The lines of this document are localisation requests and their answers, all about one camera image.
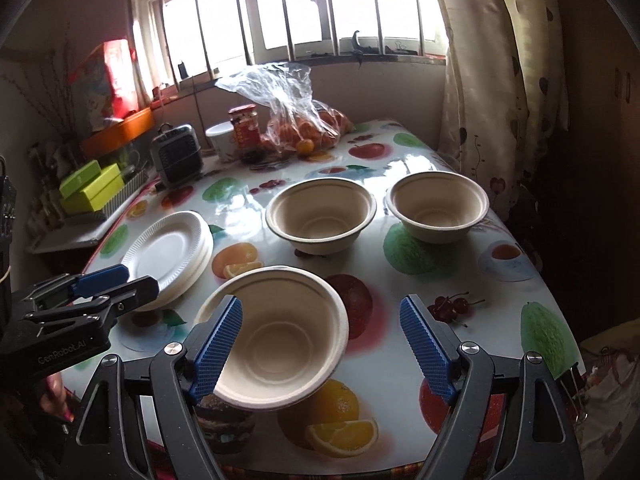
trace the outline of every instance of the person's hand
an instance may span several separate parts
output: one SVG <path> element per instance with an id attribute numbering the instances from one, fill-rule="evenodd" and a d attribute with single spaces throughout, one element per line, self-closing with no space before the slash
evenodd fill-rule
<path id="1" fill-rule="evenodd" d="M 49 415 L 72 421 L 73 415 L 66 405 L 66 390 L 60 373 L 50 375 L 46 379 L 47 391 L 40 398 L 40 407 Z"/>

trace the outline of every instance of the red jar lid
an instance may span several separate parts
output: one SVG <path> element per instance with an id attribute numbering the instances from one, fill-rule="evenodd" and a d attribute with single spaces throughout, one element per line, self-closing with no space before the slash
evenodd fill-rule
<path id="1" fill-rule="evenodd" d="M 231 108 L 231 110 L 229 110 L 229 115 L 245 114 L 248 112 L 253 112 L 254 110 L 255 105 L 242 105 L 237 106 L 236 108 Z"/>

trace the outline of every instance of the window bar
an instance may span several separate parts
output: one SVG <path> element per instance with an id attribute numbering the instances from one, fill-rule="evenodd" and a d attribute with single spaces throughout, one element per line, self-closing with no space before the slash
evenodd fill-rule
<path id="1" fill-rule="evenodd" d="M 326 6 L 329 9 L 329 26 L 331 28 L 331 42 L 334 47 L 334 56 L 340 56 L 338 32 L 335 29 L 334 0 L 326 0 Z"/>
<path id="2" fill-rule="evenodd" d="M 378 4 L 378 0 L 373 0 L 376 4 L 376 20 L 378 21 L 378 50 L 380 54 L 385 53 L 385 39 L 382 36 L 382 22 L 380 21 L 380 5 Z"/>
<path id="3" fill-rule="evenodd" d="M 420 8 L 420 0 L 415 0 L 415 5 L 418 9 L 418 38 L 420 41 L 420 48 L 418 54 L 424 56 L 424 30 L 422 30 L 422 9 Z"/>
<path id="4" fill-rule="evenodd" d="M 289 51 L 289 61 L 296 60 L 296 52 L 291 39 L 291 27 L 289 25 L 289 13 L 287 12 L 287 0 L 282 0 L 282 12 L 284 13 L 284 26 L 287 29 L 287 50 Z"/>
<path id="5" fill-rule="evenodd" d="M 171 76 L 174 78 L 175 89 L 178 89 L 178 79 L 175 76 L 174 64 L 171 61 L 171 51 L 169 50 L 169 42 L 166 38 L 166 28 L 164 28 L 164 0 L 158 0 L 158 7 L 160 8 L 160 25 L 162 26 L 162 42 L 164 43 L 164 49 L 166 50 L 166 56 L 169 58 L 169 67 L 171 67 Z"/>
<path id="6" fill-rule="evenodd" d="M 204 52 L 204 61 L 207 64 L 207 72 L 209 77 L 213 79 L 213 72 L 211 71 L 211 65 L 209 63 L 209 54 L 207 53 L 207 45 L 204 43 L 204 31 L 202 30 L 202 20 L 200 19 L 200 3 L 196 2 L 196 17 L 198 18 L 198 28 L 200 29 L 200 41 L 202 42 L 202 51 Z"/>
<path id="7" fill-rule="evenodd" d="M 242 20 L 242 7 L 240 6 L 240 0 L 236 0 L 236 7 L 238 8 L 238 20 L 240 21 L 240 34 L 242 34 L 242 45 L 244 45 L 244 60 L 246 65 L 249 66 L 252 63 L 251 54 L 249 54 L 249 45 L 246 42 L 246 34 L 244 33 L 244 22 Z"/>
<path id="8" fill-rule="evenodd" d="M 129 41 L 129 45 L 133 45 L 136 51 L 135 59 L 132 59 L 131 61 L 133 63 L 133 72 L 134 72 L 136 90 L 138 89 L 141 90 L 141 92 L 138 93 L 138 100 L 142 101 L 142 104 L 145 105 L 145 107 L 147 107 L 151 104 L 151 99 L 149 98 L 149 94 L 146 91 L 145 81 L 142 79 L 142 69 L 140 68 L 140 62 L 138 60 L 139 59 L 138 47 L 143 48 L 143 45 L 140 45 L 140 46 L 136 45 L 136 37 L 135 37 L 135 34 L 133 33 L 134 17 L 133 17 L 133 3 L 131 0 L 129 0 L 129 3 L 127 4 L 127 17 L 129 18 L 129 33 L 127 35 L 128 36 L 127 41 Z"/>

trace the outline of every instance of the paper bowl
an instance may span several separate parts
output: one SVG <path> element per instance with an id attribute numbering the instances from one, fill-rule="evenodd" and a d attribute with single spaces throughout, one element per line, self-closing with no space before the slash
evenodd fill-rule
<path id="1" fill-rule="evenodd" d="M 276 195 L 266 211 L 269 229 L 307 254 L 333 254 L 354 243 L 376 214 L 376 199 L 345 178 L 316 178 Z"/>
<path id="2" fill-rule="evenodd" d="M 411 236 L 431 244 L 460 240 L 489 211 L 482 187 L 447 171 L 402 178 L 387 192 L 386 204 Z"/>
<path id="3" fill-rule="evenodd" d="M 214 393 L 246 410 L 276 410 L 304 399 L 333 373 L 347 346 L 344 303 L 306 270 L 251 270 L 220 286 L 195 322 L 209 319 L 226 294 L 242 302 L 242 328 Z"/>

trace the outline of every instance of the fruit-patterned tablecloth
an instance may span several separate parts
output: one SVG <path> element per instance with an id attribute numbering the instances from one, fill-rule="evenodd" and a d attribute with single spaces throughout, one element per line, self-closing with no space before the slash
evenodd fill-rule
<path id="1" fill-rule="evenodd" d="M 407 174 L 430 170 L 448 167 L 400 124 L 381 120 L 358 125 L 334 149 L 304 160 L 250 168 L 217 162 L 213 171 L 180 189 L 156 193 L 150 186 L 98 248 L 87 272 L 118 263 L 145 229 L 180 210 L 202 215 L 215 248 L 210 266 L 178 300 L 123 316 L 111 331 L 110 352 L 131 360 L 182 341 L 203 302 L 246 269 L 288 265 L 325 278 L 350 314 L 350 341 L 319 393 L 297 410 L 277 413 L 240 412 L 212 397 L 199 409 L 205 436 L 222 452 L 217 457 L 223 465 L 298 475 L 389 470 L 426 457 L 445 410 L 422 380 L 400 329 L 398 309 L 407 294 L 419 294 L 426 305 L 438 296 L 462 294 L 475 304 L 452 326 L 461 340 L 514 358 L 537 350 L 555 376 L 575 362 L 584 373 L 558 305 L 493 212 L 463 240 L 444 246 L 411 238 L 389 212 L 386 190 Z M 285 186 L 326 175 L 364 184 L 378 200 L 378 211 L 348 250 L 309 256 L 269 231 L 264 210 Z M 66 386 L 82 396 L 100 358 L 66 370 Z M 494 399 L 483 441 L 495 435 L 499 406 L 500 399 Z M 143 399 L 143 415 L 149 439 L 161 443 L 151 399 Z"/>

